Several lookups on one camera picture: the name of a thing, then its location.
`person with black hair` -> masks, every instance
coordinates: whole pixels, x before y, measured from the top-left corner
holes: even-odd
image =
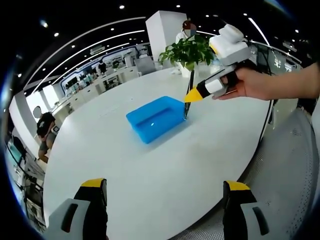
[[[101,74],[104,74],[107,71],[107,66],[102,60],[99,61],[98,68]]]
[[[36,124],[36,134],[41,140],[41,144],[38,151],[38,157],[48,163],[48,157],[46,156],[48,149],[51,149],[55,139],[56,134],[54,134],[51,129],[56,125],[55,118],[51,112],[46,112],[42,114],[40,106],[36,106],[33,110],[33,116],[39,121]]]
[[[190,19],[185,20],[182,23],[182,30],[175,37],[175,43],[177,44],[180,39],[187,39],[197,33],[197,27],[194,25]]]

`white device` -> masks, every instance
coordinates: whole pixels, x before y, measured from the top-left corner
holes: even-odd
[[[248,59],[251,52],[245,42],[244,34],[236,27],[227,24],[219,30],[220,35],[213,36],[209,45],[224,66],[230,66]]]

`white counter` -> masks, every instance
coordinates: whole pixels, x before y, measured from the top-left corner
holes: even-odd
[[[111,81],[117,78],[123,84],[138,77],[136,66],[123,67],[112,74],[99,76],[92,84],[73,94],[72,96],[63,98],[60,103],[51,111],[52,115],[62,124],[66,117],[82,105],[104,93],[104,81]]]
[[[47,225],[83,182],[106,178],[109,238],[165,240],[222,199],[223,181],[238,180],[257,148],[270,102],[208,97],[191,104],[186,122],[144,144],[126,114],[162,96],[182,100],[189,81],[171,71],[115,87],[64,121],[44,180]]]

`green leaves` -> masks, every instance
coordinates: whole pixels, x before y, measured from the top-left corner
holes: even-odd
[[[195,63],[204,62],[209,65],[214,59],[214,55],[209,47],[209,40],[196,34],[167,46],[165,52],[159,55],[159,62],[163,64],[167,59],[173,65],[174,62],[181,63],[183,67],[192,71],[195,68]]]

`white column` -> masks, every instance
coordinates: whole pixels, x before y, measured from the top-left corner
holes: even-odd
[[[30,111],[23,91],[13,97],[9,106],[9,112],[21,140],[25,143],[30,152],[35,157],[38,157],[39,144],[35,140],[37,123]]]
[[[59,100],[61,100],[65,96],[64,91],[62,91],[62,88],[60,86],[60,83],[54,84],[53,89],[56,95],[58,96]]]
[[[51,107],[50,107],[50,105],[49,105],[49,103],[48,103],[48,100],[47,100],[47,97],[46,97],[44,91],[41,90],[41,91],[39,91],[39,93],[40,93],[40,95],[41,95],[41,97],[42,97],[42,100],[43,100],[43,102],[44,102],[44,105],[45,105],[46,108],[50,111],[50,110],[51,110]]]
[[[145,21],[148,32],[153,60],[158,61],[160,53],[166,46],[176,41],[176,35],[182,30],[182,23],[187,15],[174,11],[157,11]]]

